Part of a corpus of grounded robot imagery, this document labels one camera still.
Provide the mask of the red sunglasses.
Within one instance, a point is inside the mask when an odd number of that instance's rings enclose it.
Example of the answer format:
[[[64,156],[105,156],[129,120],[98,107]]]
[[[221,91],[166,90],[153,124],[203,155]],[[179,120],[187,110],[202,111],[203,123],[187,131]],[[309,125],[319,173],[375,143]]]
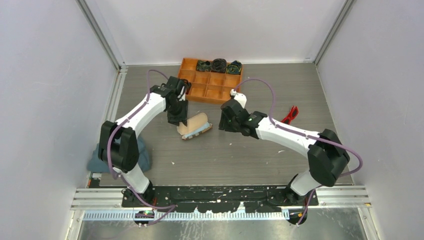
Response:
[[[299,114],[299,109],[296,105],[293,105],[289,113],[280,122],[289,125]]]

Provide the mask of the light blue cleaning cloth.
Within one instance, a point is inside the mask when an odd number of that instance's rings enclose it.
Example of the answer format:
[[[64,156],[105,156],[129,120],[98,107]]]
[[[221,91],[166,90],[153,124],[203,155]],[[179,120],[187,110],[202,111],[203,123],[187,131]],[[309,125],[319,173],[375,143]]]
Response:
[[[200,127],[199,129],[196,129],[195,131],[190,132],[188,134],[184,134],[181,138],[183,140],[192,139],[192,138],[194,138],[194,137],[196,137],[196,136],[198,136],[198,135],[200,135],[202,133],[205,133],[205,132],[209,131],[212,127],[213,127],[213,124],[206,123],[202,127]]]

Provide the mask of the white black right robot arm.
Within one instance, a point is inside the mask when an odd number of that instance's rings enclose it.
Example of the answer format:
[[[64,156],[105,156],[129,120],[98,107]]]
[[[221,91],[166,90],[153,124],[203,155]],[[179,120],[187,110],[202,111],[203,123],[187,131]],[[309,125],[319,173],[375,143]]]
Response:
[[[235,99],[228,100],[220,109],[220,130],[277,143],[307,158],[309,169],[296,174],[278,194],[278,198],[291,205],[299,205],[317,187],[334,186],[350,161],[347,151],[341,148],[340,140],[332,130],[315,132],[287,124],[277,125],[265,113],[248,113]]]

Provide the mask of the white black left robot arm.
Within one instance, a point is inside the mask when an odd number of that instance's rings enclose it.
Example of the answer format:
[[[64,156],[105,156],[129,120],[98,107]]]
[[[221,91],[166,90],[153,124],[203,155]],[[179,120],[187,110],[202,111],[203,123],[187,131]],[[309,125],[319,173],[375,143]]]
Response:
[[[153,202],[151,181],[138,162],[138,137],[159,114],[166,113],[168,123],[179,126],[188,123],[186,94],[191,88],[186,79],[169,77],[166,83],[154,85],[145,98],[118,120],[105,121],[100,130],[98,158],[107,164],[111,173],[120,174],[135,191],[134,200],[141,207]]]

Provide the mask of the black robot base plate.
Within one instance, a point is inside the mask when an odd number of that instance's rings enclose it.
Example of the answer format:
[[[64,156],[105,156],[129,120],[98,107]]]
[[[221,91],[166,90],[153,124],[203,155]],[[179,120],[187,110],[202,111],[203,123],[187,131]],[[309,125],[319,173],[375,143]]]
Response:
[[[290,207],[277,185],[155,186],[146,201],[155,207],[175,205],[174,212],[234,213],[244,207],[247,213],[273,213]]]

